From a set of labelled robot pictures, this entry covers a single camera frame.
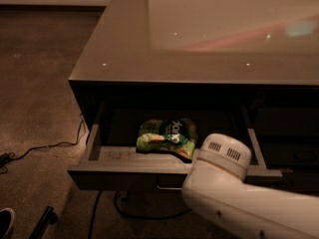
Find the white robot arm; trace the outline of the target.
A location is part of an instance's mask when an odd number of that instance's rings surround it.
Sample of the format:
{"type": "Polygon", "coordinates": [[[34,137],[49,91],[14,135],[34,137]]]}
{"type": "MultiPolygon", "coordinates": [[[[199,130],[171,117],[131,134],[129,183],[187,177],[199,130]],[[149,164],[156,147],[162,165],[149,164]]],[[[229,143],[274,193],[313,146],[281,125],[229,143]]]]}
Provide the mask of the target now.
{"type": "Polygon", "coordinates": [[[182,199],[240,239],[319,239],[319,198],[244,182],[250,149],[213,133],[193,159],[182,199]]]}

